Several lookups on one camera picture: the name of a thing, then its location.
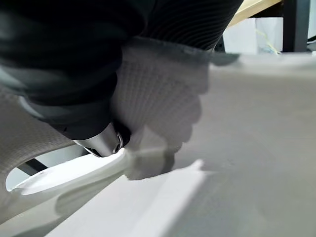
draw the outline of wooden board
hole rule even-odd
[[[281,0],[244,0],[228,27],[269,8],[278,2],[281,2]]]

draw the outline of yellow cable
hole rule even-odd
[[[273,45],[271,44],[271,42],[269,41],[269,39],[265,33],[259,31],[258,29],[256,29],[256,32],[257,32],[257,34],[260,34],[261,36],[263,36],[266,39],[267,46],[269,46],[276,55],[281,54],[281,52],[277,51],[276,48],[273,47]]]

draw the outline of gray surface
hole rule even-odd
[[[125,49],[113,108],[138,162],[47,236],[314,237],[315,65]]]

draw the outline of table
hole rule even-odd
[[[278,2],[281,2],[281,0],[244,0],[228,27],[269,8]]]

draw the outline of metal nozzle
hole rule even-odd
[[[123,147],[123,139],[112,125],[109,125],[98,135],[86,140],[74,140],[90,153],[98,157],[108,157]]]

